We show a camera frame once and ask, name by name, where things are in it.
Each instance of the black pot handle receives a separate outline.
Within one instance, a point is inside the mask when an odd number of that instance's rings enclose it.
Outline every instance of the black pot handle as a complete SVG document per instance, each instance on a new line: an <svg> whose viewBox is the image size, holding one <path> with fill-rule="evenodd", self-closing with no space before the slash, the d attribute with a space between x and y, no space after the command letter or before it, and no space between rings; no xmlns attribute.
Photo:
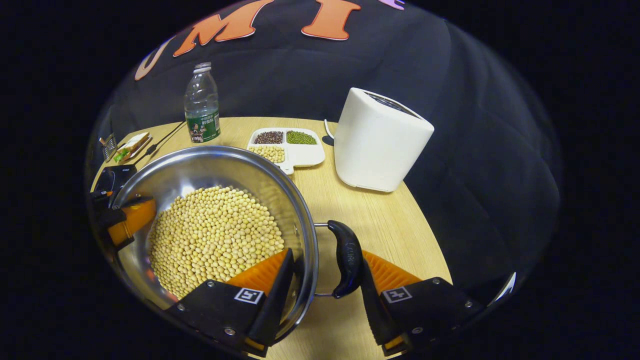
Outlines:
<svg viewBox="0 0 640 360"><path fill-rule="evenodd" d="M362 282L362 267L364 260L362 248L358 237L347 225L329 220L327 223L314 224L315 226L326 226L333 232L338 246L335 249L338 268L340 269L340 284L330 294L316 293L316 296L333 296L339 299L345 295L353 293Z"/></svg>

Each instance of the wooden table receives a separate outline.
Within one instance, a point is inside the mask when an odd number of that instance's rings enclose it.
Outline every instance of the wooden table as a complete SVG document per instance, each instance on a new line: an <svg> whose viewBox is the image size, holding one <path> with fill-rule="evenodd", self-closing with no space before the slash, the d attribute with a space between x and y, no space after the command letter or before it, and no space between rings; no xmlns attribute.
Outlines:
<svg viewBox="0 0 640 360"><path fill-rule="evenodd" d="M151 127L127 135L148 131L152 143L169 133L178 122ZM274 117L237 117L220 119L221 134L206 143L191 143L184 125L158 146L151 156L142 159L139 170L149 162L170 152L192 146L227 145L246 148L249 137L262 127L302 127L326 134L324 123L317 120ZM337 123L330 122L333 132ZM451 275L427 220L404 183L392 193L352 188L344 184L335 171L333 147L323 143L326 159L309 168L295 168L291 179L296 184L316 222L344 222L358 236L362 248L379 255L421 279L440 276L449 282ZM135 162L136 158L126 163ZM113 160L104 166L116 165ZM335 260L335 238L327 229L316 229L320 261L316 292L331 292L340 280ZM376 345L362 293L335 300L316 297L300 325L286 339L270 348L268 359L384 359Z"/></svg>

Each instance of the black cable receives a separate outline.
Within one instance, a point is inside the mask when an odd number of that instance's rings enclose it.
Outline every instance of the black cable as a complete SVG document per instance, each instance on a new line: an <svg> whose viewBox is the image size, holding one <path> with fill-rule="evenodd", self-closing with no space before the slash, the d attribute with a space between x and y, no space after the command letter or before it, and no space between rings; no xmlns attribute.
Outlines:
<svg viewBox="0 0 640 360"><path fill-rule="evenodd" d="M135 163L133 163L133 166L136 166L136 164L142 160L145 156L147 155L151 155L152 152L154 152L156 150L156 148L158 147L158 144L161 143L164 139L168 138L171 134L173 134L176 130L178 130L178 128L180 128L180 126L182 126L187 120L183 120L178 126L175 127L175 129L171 130L167 135L164 136L164 138L160 139L160 141L158 141L157 143L151 145L147 151L145 152L145 154L143 156L141 156L140 158L138 158L136 160Z"/></svg>

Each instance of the bottle cap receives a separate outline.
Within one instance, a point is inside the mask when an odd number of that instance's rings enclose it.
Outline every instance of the bottle cap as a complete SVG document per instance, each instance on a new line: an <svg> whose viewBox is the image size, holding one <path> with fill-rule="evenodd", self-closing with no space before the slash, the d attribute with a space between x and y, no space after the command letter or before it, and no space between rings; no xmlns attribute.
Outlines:
<svg viewBox="0 0 640 360"><path fill-rule="evenodd" d="M196 65L196 67L193 69L193 73L194 74L199 74L201 72L207 72L211 70L211 62L206 62L206 63L199 63L198 65Z"/></svg>

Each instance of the sandwich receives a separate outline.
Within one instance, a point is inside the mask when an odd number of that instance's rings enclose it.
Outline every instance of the sandwich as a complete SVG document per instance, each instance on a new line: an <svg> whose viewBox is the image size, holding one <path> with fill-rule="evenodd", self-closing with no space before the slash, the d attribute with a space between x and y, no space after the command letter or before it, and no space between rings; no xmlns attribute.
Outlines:
<svg viewBox="0 0 640 360"><path fill-rule="evenodd" d="M147 141L147 139L149 139L149 133L142 133L132 137L128 142L126 142L117 150L117 154L113 157L113 159L117 163L127 161L131 157L131 155Z"/></svg>

